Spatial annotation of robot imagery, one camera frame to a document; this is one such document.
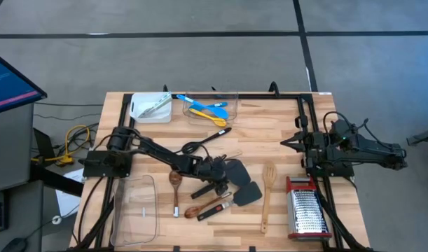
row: cheese grater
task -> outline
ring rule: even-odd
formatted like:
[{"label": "cheese grater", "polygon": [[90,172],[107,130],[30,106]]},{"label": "cheese grater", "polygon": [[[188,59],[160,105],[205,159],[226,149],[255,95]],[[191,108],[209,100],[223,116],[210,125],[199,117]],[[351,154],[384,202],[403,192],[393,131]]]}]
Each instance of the cheese grater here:
[{"label": "cheese grater", "polygon": [[324,220],[312,178],[287,177],[287,201],[290,239],[317,241],[329,240],[332,237]]}]

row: white paper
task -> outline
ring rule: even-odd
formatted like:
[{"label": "white paper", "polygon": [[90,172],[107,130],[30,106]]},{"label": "white paper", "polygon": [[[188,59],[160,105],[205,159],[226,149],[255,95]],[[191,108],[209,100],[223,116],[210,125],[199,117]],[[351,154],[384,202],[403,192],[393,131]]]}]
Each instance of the white paper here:
[{"label": "white paper", "polygon": [[[64,176],[66,178],[73,179],[78,182],[83,182],[83,168],[66,173]],[[78,207],[76,206],[80,204],[80,197],[67,194],[60,190],[55,190],[55,191],[57,193],[58,206],[60,207],[61,216],[64,216],[66,214],[70,216],[78,211]]]}]

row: gray carpet floor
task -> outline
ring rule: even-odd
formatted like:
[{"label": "gray carpet floor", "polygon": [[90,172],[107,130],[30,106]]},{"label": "gray carpet floor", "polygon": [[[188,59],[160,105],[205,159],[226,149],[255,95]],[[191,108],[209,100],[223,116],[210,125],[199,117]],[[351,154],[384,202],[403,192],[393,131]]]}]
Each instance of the gray carpet floor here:
[{"label": "gray carpet floor", "polygon": [[[301,0],[307,32],[428,30],[428,0]],[[291,0],[4,0],[0,34],[87,34],[199,31],[297,31]],[[383,141],[408,151],[401,171],[356,168],[371,246],[428,251],[428,143],[406,137],[428,129],[428,36],[308,37],[320,92],[332,92],[351,121],[369,118]],[[297,36],[223,38],[2,39],[0,56],[43,88],[45,102],[101,104],[109,91],[309,91]],[[74,118],[101,107],[35,106],[43,116]],[[35,117],[54,143],[75,121]],[[78,169],[52,167],[58,173]],[[45,189],[44,220],[58,214]],[[65,249],[74,217],[44,228],[43,251]]]}]

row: black spatula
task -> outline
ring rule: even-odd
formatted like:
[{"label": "black spatula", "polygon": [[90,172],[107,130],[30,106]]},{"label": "black spatula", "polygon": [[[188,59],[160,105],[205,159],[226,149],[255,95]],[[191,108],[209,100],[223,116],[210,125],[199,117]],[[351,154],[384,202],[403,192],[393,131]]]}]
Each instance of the black spatula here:
[{"label": "black spatula", "polygon": [[240,188],[237,192],[234,193],[234,199],[225,202],[223,204],[212,207],[206,212],[197,216],[198,221],[204,220],[207,217],[213,216],[214,214],[223,211],[224,209],[236,204],[239,207],[244,206],[246,204],[255,202],[256,200],[262,198],[261,190],[258,188],[256,182],[251,182],[246,186]]}]

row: monitor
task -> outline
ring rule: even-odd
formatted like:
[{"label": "monitor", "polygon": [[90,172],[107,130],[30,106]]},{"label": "monitor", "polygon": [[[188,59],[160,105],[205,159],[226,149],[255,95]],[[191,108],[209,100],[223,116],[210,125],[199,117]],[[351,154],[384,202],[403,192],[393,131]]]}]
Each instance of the monitor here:
[{"label": "monitor", "polygon": [[41,88],[0,58],[0,112],[46,97]]}]

